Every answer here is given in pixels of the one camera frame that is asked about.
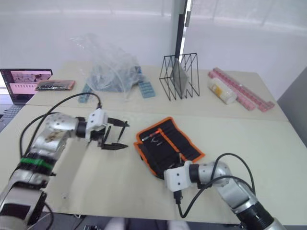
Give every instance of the yellow label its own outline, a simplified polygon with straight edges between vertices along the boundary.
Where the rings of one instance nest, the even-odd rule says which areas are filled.
[[[220,97],[220,95],[221,95],[222,92],[223,92],[217,85],[213,85],[212,89],[213,89],[213,92],[214,92],[218,97]]]

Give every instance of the green band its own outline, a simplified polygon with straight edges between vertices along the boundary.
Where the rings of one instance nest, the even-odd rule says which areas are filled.
[[[53,168],[53,165],[46,163],[43,159],[21,158],[20,162],[26,164],[35,164],[37,166],[44,166],[49,169]]]

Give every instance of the wire rack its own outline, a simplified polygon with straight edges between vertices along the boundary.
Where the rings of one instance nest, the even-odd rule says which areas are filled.
[[[197,53],[164,56],[159,80],[169,101],[199,96]]]

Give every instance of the black cable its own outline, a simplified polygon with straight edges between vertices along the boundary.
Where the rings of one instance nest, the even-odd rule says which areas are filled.
[[[45,206],[46,206],[46,208],[49,210],[50,216],[51,216],[50,223],[48,224],[48,226],[47,226],[47,228],[46,228],[46,230],[49,230],[49,229],[51,229],[51,226],[52,226],[52,224],[53,224],[53,222],[54,222],[54,213],[53,213],[53,211],[51,210],[50,206],[49,206],[46,202],[45,202]]]
[[[180,203],[177,204],[178,210],[179,210],[179,214],[180,214],[181,218],[185,218],[185,217],[188,215],[188,213],[190,212],[190,209],[192,208],[193,204],[195,203],[195,201],[197,200],[197,198],[200,196],[200,194],[201,194],[205,189],[209,188],[212,184],[214,184],[214,183],[217,182],[218,180],[222,180],[222,179],[224,179],[224,178],[232,178],[232,179],[238,180],[238,181],[244,183],[244,184],[252,191],[252,188],[250,187],[250,185],[249,185],[246,181],[244,181],[244,180],[242,180],[241,178],[238,178],[238,177],[236,177],[236,176],[225,175],[225,176],[216,177],[216,178],[214,178],[213,180],[210,180],[206,185],[204,185],[204,186],[198,191],[198,193],[197,193],[197,194],[193,197],[193,199],[191,200],[191,202],[190,202],[190,204],[189,204],[189,206],[188,206],[188,208],[187,208],[187,210],[185,211],[184,214],[182,214],[182,210],[181,210],[181,205],[180,205]]]
[[[211,174],[210,180],[213,179],[213,176],[214,176],[214,173],[215,173],[215,170],[216,170],[216,167],[217,167],[217,163],[218,163],[219,160],[220,160],[222,157],[224,157],[224,156],[233,156],[233,157],[238,158],[240,161],[242,161],[242,163],[244,164],[244,166],[245,166],[246,169],[248,170],[248,173],[249,173],[249,176],[250,176],[251,186],[252,186],[251,191],[253,192],[253,194],[256,195],[256,189],[255,189],[255,183],[254,183],[253,174],[251,173],[251,170],[250,170],[248,164],[246,164],[246,162],[245,162],[241,157],[239,157],[238,155],[236,155],[236,154],[234,154],[234,153],[224,153],[224,154],[220,155],[220,156],[216,159],[216,161],[215,161],[215,163],[214,163],[214,166],[213,166],[213,170],[212,170],[212,174]]]
[[[24,134],[26,132],[26,130],[37,120],[39,120],[40,118],[44,117],[44,114],[41,116],[38,116],[37,118],[35,118],[34,120],[32,120],[29,124],[27,124],[27,126],[23,129],[23,131],[21,132],[21,135],[19,137],[19,154],[20,154],[20,158],[23,157],[24,152],[23,152],[23,138],[24,138]]]
[[[72,96],[70,96],[70,97],[65,98],[64,100],[60,101],[60,102],[57,103],[55,106],[53,106],[51,109],[49,109],[47,113],[44,114],[44,116],[42,117],[41,121],[38,123],[38,125],[37,125],[37,127],[36,127],[36,129],[35,129],[35,131],[34,131],[34,133],[33,133],[33,135],[32,135],[32,137],[31,137],[30,143],[29,143],[29,145],[28,145],[28,147],[27,147],[27,149],[26,149],[26,151],[25,151],[24,154],[25,154],[25,155],[28,154],[28,152],[29,152],[29,150],[30,150],[30,148],[31,148],[31,145],[32,145],[32,143],[33,143],[33,141],[34,141],[34,139],[35,139],[35,136],[36,136],[36,134],[37,134],[37,132],[38,132],[40,126],[42,125],[42,123],[44,122],[44,120],[46,119],[46,117],[47,117],[48,115],[50,115],[51,112],[52,112],[55,108],[57,108],[59,105],[61,105],[62,103],[68,101],[68,100],[71,99],[71,98],[78,97],[78,96],[81,96],[81,95],[87,95],[87,94],[95,96],[95,97],[98,99],[97,108],[101,108],[101,101],[100,101],[100,98],[99,98],[99,96],[98,96],[97,94],[95,94],[95,93],[93,93],[93,92],[82,92],[82,93],[78,93],[78,94],[75,94],[75,95],[72,95]]]
[[[86,217],[84,217],[84,218],[79,222],[79,224],[77,224],[77,226],[73,228],[73,230],[76,230],[76,229],[80,226],[80,224],[82,224],[82,222],[85,220],[85,218],[86,218]]]

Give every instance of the white cylinder container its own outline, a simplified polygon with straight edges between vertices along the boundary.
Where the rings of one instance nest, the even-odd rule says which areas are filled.
[[[225,102],[225,104],[230,104],[236,100],[236,93],[218,78],[209,78],[208,87]]]

